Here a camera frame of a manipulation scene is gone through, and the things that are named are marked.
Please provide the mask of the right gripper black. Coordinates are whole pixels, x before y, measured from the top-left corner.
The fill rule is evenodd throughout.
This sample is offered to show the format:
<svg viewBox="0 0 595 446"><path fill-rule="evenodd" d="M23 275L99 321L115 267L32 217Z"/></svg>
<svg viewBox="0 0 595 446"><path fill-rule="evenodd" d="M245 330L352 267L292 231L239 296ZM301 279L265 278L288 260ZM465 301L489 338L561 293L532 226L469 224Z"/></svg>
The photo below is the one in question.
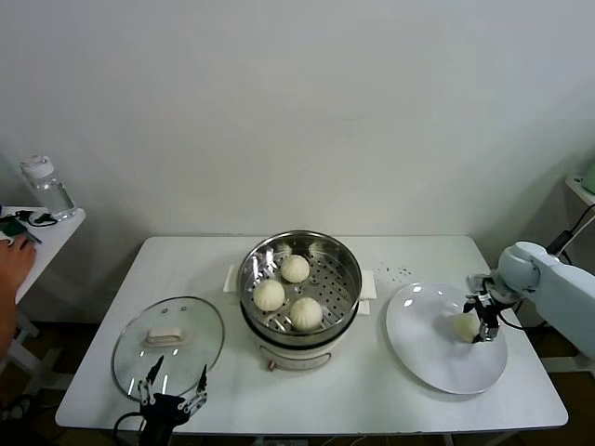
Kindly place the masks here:
<svg viewBox="0 0 595 446"><path fill-rule="evenodd" d="M478 295L467 295L463 306L465 314L474 311L481 322L472 343L493 342L499 326L486 323L497 323L500 313L516 303L516 292L500 277L477 277L476 293Z"/></svg>

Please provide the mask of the person's bare hand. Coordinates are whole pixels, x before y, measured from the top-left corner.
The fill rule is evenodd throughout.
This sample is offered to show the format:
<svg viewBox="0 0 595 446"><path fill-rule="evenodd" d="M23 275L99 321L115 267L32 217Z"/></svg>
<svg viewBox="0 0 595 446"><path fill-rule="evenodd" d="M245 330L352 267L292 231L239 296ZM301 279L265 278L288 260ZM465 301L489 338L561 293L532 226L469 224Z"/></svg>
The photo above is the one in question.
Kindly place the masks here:
<svg viewBox="0 0 595 446"><path fill-rule="evenodd" d="M25 236L13 242L1 242L1 299L15 302L15 296L24 283L36 258L36 249Z"/></svg>

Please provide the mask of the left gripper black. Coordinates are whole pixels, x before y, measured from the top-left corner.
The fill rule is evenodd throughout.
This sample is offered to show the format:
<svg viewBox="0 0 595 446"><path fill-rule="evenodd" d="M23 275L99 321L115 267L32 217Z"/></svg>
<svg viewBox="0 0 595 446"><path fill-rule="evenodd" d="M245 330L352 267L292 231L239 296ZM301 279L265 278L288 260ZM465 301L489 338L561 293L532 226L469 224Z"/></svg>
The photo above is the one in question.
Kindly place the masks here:
<svg viewBox="0 0 595 446"><path fill-rule="evenodd" d="M141 416L145 427L141 432L141 446L168 446L174 429L186 424L190 413L196 413L207 401L207 366L205 365L199 378L196 392L189 399L156 394L152 385L161 369L164 356L150 368L144 379L139 380Z"/></svg>

